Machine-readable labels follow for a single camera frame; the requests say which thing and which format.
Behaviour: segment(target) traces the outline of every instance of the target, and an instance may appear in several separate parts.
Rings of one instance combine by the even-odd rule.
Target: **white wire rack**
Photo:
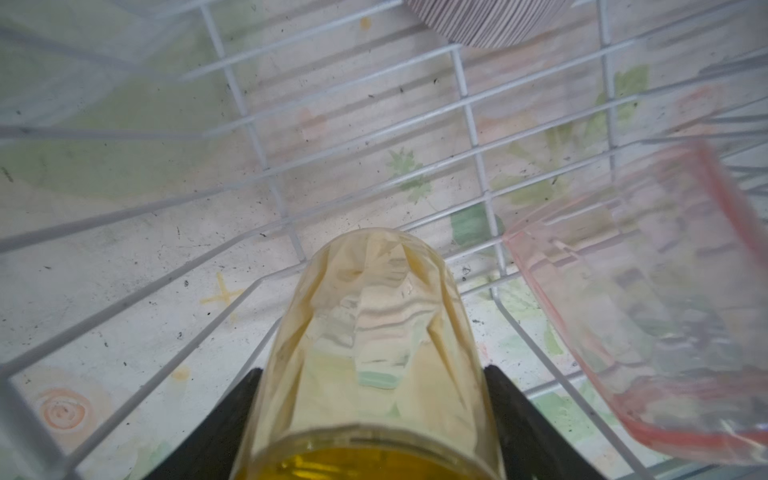
[[[573,387],[571,382],[583,378],[583,374],[575,372],[570,375],[564,375],[555,366],[555,364],[548,358],[536,344],[536,342],[526,333],[526,331],[515,321],[510,312],[505,308],[499,299],[498,291],[496,287],[508,282],[518,276],[514,271],[509,271],[505,265],[505,259],[502,253],[501,237],[498,231],[497,223],[495,222],[495,212],[492,204],[492,200],[496,197],[506,195],[514,190],[527,187],[537,182],[552,179],[558,175],[566,174],[567,172],[577,170],[596,162],[608,159],[610,162],[611,170],[616,163],[616,159],[625,150],[635,147],[639,144],[659,144],[665,142],[680,141],[682,139],[691,138],[686,137],[652,137],[641,140],[632,141],[627,144],[617,143],[616,134],[616,121],[617,121],[617,108],[624,104],[636,102],[641,98],[649,98],[661,94],[665,94],[676,89],[689,87],[696,84],[706,84],[721,78],[731,77],[742,73],[754,71],[756,69],[768,67],[768,54],[766,49],[762,48],[758,51],[752,51],[744,58],[736,58],[727,63],[721,63],[713,65],[709,68],[705,68],[699,72],[697,76],[688,78],[682,81],[676,81],[674,83],[666,84],[664,86],[651,88],[637,94],[630,94],[620,98],[617,98],[616,88],[614,85],[614,66],[612,57],[610,54],[628,49],[629,47],[649,39],[654,35],[666,32],[685,25],[692,25],[701,22],[705,18],[717,17],[718,15],[727,15],[743,8],[750,3],[757,2],[758,0],[731,0],[721,3],[707,10],[697,12],[693,15],[689,15],[685,18],[670,22],[666,25],[653,28],[645,33],[635,35],[631,38],[612,43],[611,41],[611,28],[609,25],[609,18],[607,15],[607,0],[597,0],[598,9],[598,27],[600,48],[597,51],[588,53],[586,55],[580,55],[576,58],[572,58],[567,61],[563,61],[558,65],[554,65],[548,68],[544,68],[540,71],[536,71],[531,74],[526,74],[520,78],[516,78],[512,81],[507,81],[499,86],[489,88],[479,93],[469,94],[467,81],[465,78],[465,71],[462,65],[462,56],[460,46],[456,44],[450,44],[435,48],[426,53],[413,56],[404,61],[397,62],[392,65],[387,65],[380,68],[371,74],[354,78],[342,83],[335,84],[333,86],[324,88],[321,91],[315,91],[306,94],[300,98],[293,99],[281,104],[276,104],[271,107],[265,108],[260,111],[249,111],[245,99],[241,94],[241,89],[237,84],[237,80],[233,73],[233,66],[254,58],[258,55],[265,54],[270,51],[274,51],[278,48],[286,47],[288,45],[296,44],[300,41],[305,41],[316,35],[321,35],[324,32],[333,30],[342,25],[349,24],[350,22],[357,22],[361,18],[366,16],[375,15],[380,12],[384,12],[391,8],[398,7],[402,4],[402,0],[386,0],[379,4],[374,5],[371,8],[365,8],[358,12],[354,12],[350,15],[346,15],[331,22],[324,23],[322,25],[308,28],[300,31],[294,35],[284,38],[274,43],[263,45],[258,48],[251,48],[246,51],[240,51],[233,55],[227,55],[223,48],[222,39],[217,29],[214,17],[210,12],[210,4],[216,0],[192,0],[190,2],[168,2],[166,5],[156,7],[152,9],[140,9],[135,8],[131,4],[124,2],[123,0],[112,0],[114,4],[121,6],[130,13],[140,15],[145,18],[162,19],[173,17],[174,15],[201,15],[204,20],[205,27],[207,29],[210,40],[213,43],[218,60],[209,63],[208,65],[201,65],[199,68],[187,71],[178,76],[171,76],[163,72],[154,71],[146,68],[143,65],[135,64],[129,61],[121,60],[120,58],[114,58],[108,55],[103,55],[95,51],[86,51],[82,48],[77,48],[71,45],[65,45],[61,42],[54,41],[48,38],[42,38],[37,35],[22,33],[19,31],[12,31],[5,27],[0,27],[0,39],[3,41],[10,41],[19,45],[23,45],[26,48],[34,48],[43,51],[53,52],[59,55],[66,55],[68,57],[77,58],[82,61],[94,62],[98,65],[103,65],[109,68],[126,71],[131,74],[141,75],[151,78],[155,81],[164,82],[187,82],[199,78],[202,75],[212,74],[217,71],[222,71],[227,78],[227,82],[231,86],[232,100],[237,107],[237,111],[240,118],[234,121],[229,121],[224,124],[214,125],[205,131],[199,131],[197,133],[179,132],[179,131],[115,131],[115,130],[98,130],[98,129],[73,129],[62,127],[41,127],[35,125],[23,125],[23,124],[7,124],[0,125],[0,138],[13,139],[13,138],[67,138],[67,139],[80,139],[80,140],[142,140],[142,141],[156,141],[156,140],[170,140],[170,139],[205,139],[210,137],[220,136],[236,129],[243,128],[250,140],[250,144],[253,148],[253,152],[258,159],[259,165],[262,171],[257,174],[251,174],[238,180],[236,182],[222,184],[220,186],[208,188],[205,190],[195,191],[191,194],[183,194],[177,197],[171,197],[164,200],[154,201],[149,204],[140,205],[138,207],[130,207],[124,210],[113,211],[107,214],[100,214],[93,217],[85,218],[83,220],[77,220],[67,223],[62,223],[53,227],[46,227],[39,230],[30,231],[27,233],[21,233],[10,237],[0,239],[0,254],[7,253],[17,249],[23,249],[32,245],[48,242],[60,239],[72,235],[74,233],[82,232],[89,229],[99,228],[107,226],[111,223],[121,222],[133,217],[148,214],[150,212],[158,211],[161,209],[179,206],[193,200],[199,200],[207,197],[212,197],[217,194],[229,190],[236,190],[244,187],[248,187],[258,183],[265,183],[274,199],[276,208],[280,214],[278,220],[265,223],[263,225],[256,226],[250,230],[244,231],[229,240],[211,248],[207,252],[194,257],[192,260],[178,266],[175,270],[163,275],[156,280],[149,282],[148,284],[136,289],[132,293],[126,295],[124,298],[113,302],[106,308],[93,313],[88,318],[83,319],[81,322],[74,326],[71,326],[59,334],[53,336],[50,339],[39,343],[22,354],[10,359],[9,361],[0,365],[0,419],[4,426],[12,433],[12,436],[17,440],[18,444],[22,447],[22,451],[39,465],[42,465],[47,472],[47,478],[49,480],[61,480],[63,478],[78,478],[76,468],[78,465],[102,442],[107,436],[117,428],[131,412],[133,412],[139,404],[142,403],[152,392],[155,390],[163,380],[171,374],[238,306],[254,291],[256,291],[260,285],[275,281],[287,276],[291,276],[300,272],[306,265],[306,254],[302,248],[299,237],[296,235],[295,225],[300,220],[309,219],[312,217],[318,217],[321,214],[325,214],[332,210],[335,210],[341,206],[358,203],[362,200],[369,199],[378,195],[384,191],[391,190],[394,187],[404,184],[409,180],[413,180],[424,174],[431,174],[438,170],[444,170],[459,162],[471,161],[475,165],[475,171],[477,174],[477,181],[481,194],[477,197],[461,202],[460,204],[453,205],[449,208],[437,211],[426,217],[413,220],[399,227],[400,230],[414,230],[417,227],[424,226],[428,223],[445,218],[455,212],[458,212],[467,207],[474,205],[483,205],[485,208],[486,217],[488,220],[488,227],[491,231],[492,238],[488,241],[478,243],[474,246],[465,248],[457,253],[453,253],[445,258],[446,262],[452,263],[463,257],[468,256],[471,253],[479,252],[486,248],[492,247],[495,252],[496,268],[498,269],[498,280],[486,283],[485,285],[478,286],[476,288],[465,291],[462,297],[474,295],[476,293],[491,290],[495,305],[501,314],[509,321],[509,324],[515,330],[515,332],[525,341],[530,347],[531,351],[541,360],[544,366],[551,372],[555,380],[545,383],[543,385],[529,389],[526,394],[529,398],[543,395],[547,392],[551,392],[558,388],[564,388],[565,391],[571,395],[578,406],[587,414],[588,418],[595,424],[598,430],[605,436],[605,438],[616,448],[621,457],[629,464],[634,470],[637,478],[648,480],[654,478],[651,472],[646,469],[638,458],[632,453],[632,451],[617,437],[614,431],[606,425],[601,417],[592,409],[584,398]],[[318,98],[323,98],[329,94],[336,92],[343,92],[352,86],[365,84],[366,82],[373,81],[383,75],[391,74],[395,71],[406,69],[417,65],[421,62],[428,61],[432,58],[437,58],[443,55],[448,55],[452,60],[452,65],[455,72],[455,80],[458,85],[459,99],[448,104],[444,104],[439,108],[432,109],[425,113],[416,115],[412,118],[407,118],[403,121],[396,122],[388,127],[381,128],[379,130],[364,134],[362,136],[353,138],[352,140],[341,142],[332,147],[326,148],[322,151],[318,151],[313,154],[308,154],[303,157],[295,158],[291,161],[287,161],[278,166],[271,167],[266,157],[264,149],[260,144],[258,132],[256,130],[255,123],[259,119],[268,118],[272,115],[278,114],[290,108],[294,108],[303,104],[307,104]],[[586,108],[581,111],[577,111],[573,114],[568,114],[557,118],[553,121],[549,121],[543,124],[539,124],[535,127],[527,128],[518,133],[510,134],[506,137],[498,139],[496,141],[481,144],[478,139],[478,132],[475,126],[475,117],[473,114],[472,106],[478,101],[493,97],[494,95],[501,94],[512,88],[518,87],[530,81],[535,81],[540,78],[545,78],[549,75],[556,74],[560,71],[573,68],[577,65],[585,64],[586,62],[600,59],[602,68],[602,77],[604,87],[606,91],[606,101],[603,104],[599,104],[592,108]],[[743,105],[739,105],[731,110],[741,108]],[[280,186],[276,182],[277,176],[286,173],[294,168],[311,164],[313,162],[320,161],[324,158],[330,157],[336,153],[342,152],[348,147],[356,146],[367,141],[381,138],[387,134],[391,134],[397,131],[406,131],[417,124],[426,121],[430,118],[437,117],[441,114],[450,111],[456,111],[461,109],[464,114],[465,124],[467,127],[467,134],[469,138],[470,148],[459,154],[452,155],[451,157],[443,158],[440,161],[436,161],[432,164],[420,167],[410,173],[399,175],[391,178],[387,181],[383,181],[372,187],[364,190],[359,190],[351,194],[342,195],[331,201],[316,205],[315,207],[308,208],[304,211],[300,211],[294,214],[288,212],[283,199],[283,192],[280,191]],[[584,160],[574,162],[567,166],[558,168],[546,174],[530,177],[525,181],[506,187],[500,190],[492,190],[488,183],[488,176],[485,172],[485,162],[483,154],[491,149],[510,144],[513,141],[520,140],[522,138],[537,134],[539,132],[546,131],[547,129],[557,127],[558,125],[567,124],[568,122],[587,118],[595,113],[605,111],[607,115],[607,144],[608,149],[599,154],[592,155]],[[711,123],[728,123],[728,124],[743,124],[753,123],[766,119],[765,114],[760,115],[748,115],[748,116],[720,116],[718,114],[714,118],[708,118],[704,121]],[[727,138],[727,139],[756,139],[759,143],[749,146],[741,151],[734,152],[733,154],[739,154],[750,148],[755,148],[759,145],[766,143],[766,137],[768,137],[768,131],[766,130],[747,130],[738,131],[734,133],[726,134],[702,134],[695,137],[704,138]],[[750,176],[752,174],[765,173],[764,168],[761,167],[735,167],[733,172],[735,174],[743,174]],[[750,190],[751,194],[757,196],[765,196],[766,190],[762,187],[754,187]],[[168,361],[162,368],[160,368],[155,374],[146,381],[142,387],[134,392],[128,400],[119,406],[111,416],[101,423],[95,431],[88,436],[74,451],[65,455],[56,442],[50,436],[46,428],[39,422],[36,415],[30,409],[25,402],[22,394],[18,391],[17,387],[11,382],[11,378],[20,373],[23,369],[31,366],[32,364],[44,359],[46,356],[60,349],[62,346],[74,341],[78,337],[84,335],[95,327],[100,326],[102,323],[108,321],[117,314],[125,311],[138,302],[146,299],[149,295],[158,290],[168,286],[174,281],[178,281],[184,274],[189,273],[191,270],[198,268],[200,265],[213,259],[215,256],[221,254],[225,250],[237,245],[245,239],[254,237],[259,234],[270,234],[277,232],[278,230],[284,230],[287,232],[288,237],[291,240],[293,248],[296,252],[296,256],[299,262],[284,270],[270,273],[261,278],[255,279],[250,286],[248,286],[227,308],[219,313],[210,323],[207,324],[192,340],[190,340],[181,350],[179,350],[173,358]],[[258,346],[250,355],[248,360],[242,366],[234,380],[232,380],[230,387],[227,389],[229,392],[235,384],[237,384],[244,374],[250,369],[253,361],[265,348],[269,342],[270,337],[275,333],[277,325],[280,319],[276,320],[274,324],[266,332],[266,335],[260,340]]]

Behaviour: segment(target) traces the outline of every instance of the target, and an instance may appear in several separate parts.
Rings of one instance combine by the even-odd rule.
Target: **transparent yellow cup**
[[[482,366],[442,258],[397,230],[325,245],[260,380],[236,480],[504,478]]]

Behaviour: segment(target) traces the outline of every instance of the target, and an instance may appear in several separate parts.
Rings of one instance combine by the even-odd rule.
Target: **yellow cross mark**
[[[227,286],[224,285],[224,275],[222,275],[221,272],[216,272],[216,281],[219,283],[219,290],[221,291],[221,294],[203,298],[200,303],[224,302],[224,308],[226,308],[230,305],[230,303],[232,303],[232,299],[234,297],[245,291],[243,289],[234,290],[233,292],[227,290]],[[232,317],[233,322],[237,321],[237,317],[234,313],[230,316]]]

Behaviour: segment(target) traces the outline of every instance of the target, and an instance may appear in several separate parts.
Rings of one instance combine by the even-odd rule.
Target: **clear plastic container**
[[[505,244],[639,442],[768,462],[768,238],[705,144],[550,202]]]
[[[421,240],[345,233],[280,324],[232,478],[504,478],[453,277]]]

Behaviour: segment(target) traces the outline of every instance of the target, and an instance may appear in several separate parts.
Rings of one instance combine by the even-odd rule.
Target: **gray striped pattern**
[[[541,33],[573,0],[406,0],[431,29],[450,41],[502,48]]]

